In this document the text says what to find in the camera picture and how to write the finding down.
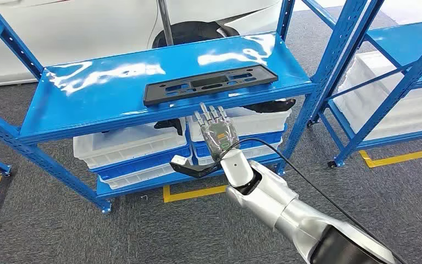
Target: robotic hand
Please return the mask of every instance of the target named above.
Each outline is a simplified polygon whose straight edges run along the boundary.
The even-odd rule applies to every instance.
[[[329,217],[298,199],[287,182],[238,149],[238,136],[222,107],[218,112],[202,103],[205,120],[195,116],[215,163],[192,166],[175,156],[171,166],[201,178],[222,167],[229,181],[226,193],[240,207],[250,210],[272,230],[291,240],[306,263],[393,264],[392,252],[351,224]]]

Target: gray carpet floor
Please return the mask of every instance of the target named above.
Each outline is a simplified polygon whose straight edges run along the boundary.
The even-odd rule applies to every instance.
[[[330,11],[338,14],[340,9]],[[389,25],[394,22],[382,13],[373,23],[375,28]],[[294,13],[287,44],[309,74],[315,72],[330,32],[312,12]],[[370,50],[364,43],[360,52]],[[34,90],[35,84],[0,87],[0,115],[21,124]],[[303,101],[297,99],[289,124]],[[73,157],[71,140],[40,147],[95,187],[96,176]],[[381,158],[418,150],[422,140],[368,153]],[[422,159],[370,169],[354,153],[344,167],[327,168],[337,152],[325,127],[317,124],[303,133],[291,160],[408,263],[422,263]],[[115,198],[113,212],[103,215],[1,143],[0,160],[18,169],[1,184],[0,263],[303,263],[288,241],[225,194],[164,203],[162,189],[154,189]],[[303,201],[346,220],[294,171],[286,172],[289,186]],[[224,177],[214,177],[173,185],[171,192],[222,184]]]

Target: blue shelf board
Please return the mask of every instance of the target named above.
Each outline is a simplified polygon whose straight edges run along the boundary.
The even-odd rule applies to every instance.
[[[262,64],[279,80],[155,106],[145,86]],[[199,103],[224,108],[309,94],[315,84],[275,32],[188,43],[46,67],[19,139],[36,143],[187,116]]]
[[[402,134],[402,135],[397,135],[397,136],[388,136],[388,137],[383,137],[380,139],[365,140],[365,141],[362,141],[357,146],[357,150],[366,150],[372,147],[390,145],[390,144],[395,144],[395,143],[399,143],[403,141],[410,141],[414,139],[422,139],[422,131],[407,133],[407,134]]]
[[[396,67],[422,55],[422,22],[368,31],[367,38]]]
[[[259,163],[264,164],[264,165],[279,163],[282,161],[282,159],[277,154],[270,154],[270,155],[266,155],[262,157],[252,158],[252,160],[258,161]],[[208,175],[207,177],[223,175],[223,174],[224,174],[223,170],[218,170]],[[109,187],[109,184],[101,182],[98,177],[96,194],[98,198],[105,199],[109,197],[116,197],[116,196],[126,195],[130,193],[137,193],[139,191],[150,190],[150,189],[162,187],[164,185],[187,182],[189,180],[195,180],[195,178],[178,173],[178,172],[174,172],[174,173],[170,173],[170,174],[157,177],[151,180],[145,180],[137,184],[124,186],[122,188],[113,190]]]

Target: shelf caster wheel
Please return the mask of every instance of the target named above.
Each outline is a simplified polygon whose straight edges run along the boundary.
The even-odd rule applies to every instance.
[[[335,161],[330,161],[327,163],[327,165],[329,166],[329,168],[336,168],[337,167],[337,163]]]
[[[14,175],[14,170],[12,167],[10,168],[9,172],[1,172],[1,176],[4,178],[9,178],[10,176]]]

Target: blue plastic crate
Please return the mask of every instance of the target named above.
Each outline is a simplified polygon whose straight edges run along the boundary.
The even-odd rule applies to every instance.
[[[169,163],[175,155],[180,155],[182,157],[192,156],[190,144],[174,148],[172,150],[166,150],[140,158],[133,158],[128,161],[90,169],[90,171],[97,173],[102,180],[109,180],[122,175],[127,175],[133,172],[138,172],[144,169]]]
[[[259,138],[261,140],[266,141],[269,144],[277,143],[281,141],[282,135],[287,131],[288,125],[284,125],[283,131],[277,131],[277,132],[270,132],[270,133],[264,133],[264,134],[255,134],[255,135],[247,135],[247,136],[239,136],[238,138],[240,140],[247,139],[247,138]],[[193,148],[196,151],[196,155],[198,157],[207,157],[211,154],[209,153],[208,146],[206,145],[206,142],[204,141],[198,141],[198,142],[192,142]],[[251,147],[258,147],[261,146],[262,143],[257,141],[245,141],[240,144],[240,149],[249,149]]]

